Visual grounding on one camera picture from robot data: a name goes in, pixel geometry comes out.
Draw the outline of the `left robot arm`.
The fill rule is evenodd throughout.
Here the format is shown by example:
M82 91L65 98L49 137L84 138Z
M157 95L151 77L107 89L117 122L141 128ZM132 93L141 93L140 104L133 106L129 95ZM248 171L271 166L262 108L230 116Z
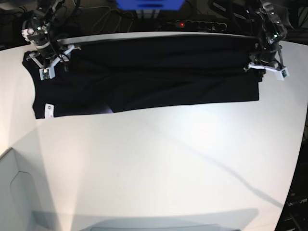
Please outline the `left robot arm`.
M250 0L245 4L245 11L250 31L244 30L238 23L233 1L227 1L228 17L237 30L242 35L257 40L255 48L249 53L250 62L244 67L244 71L254 69L262 74L273 72L278 80L283 81L289 76L289 71L283 64L282 46L279 42L286 38L287 29L275 13L273 4L267 0Z

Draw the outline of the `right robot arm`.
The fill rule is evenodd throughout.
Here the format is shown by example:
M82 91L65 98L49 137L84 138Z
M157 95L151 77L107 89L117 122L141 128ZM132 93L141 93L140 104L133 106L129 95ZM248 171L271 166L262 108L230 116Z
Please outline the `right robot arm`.
M27 55L27 60L32 60L39 67L40 80L53 79L55 67L58 63L70 62L71 52L81 49L74 44L63 45L58 42L62 34L58 29L67 23L56 23L56 16L64 4L64 0L39 0L37 8L29 19L24 21L21 34L25 41L30 42L35 48Z

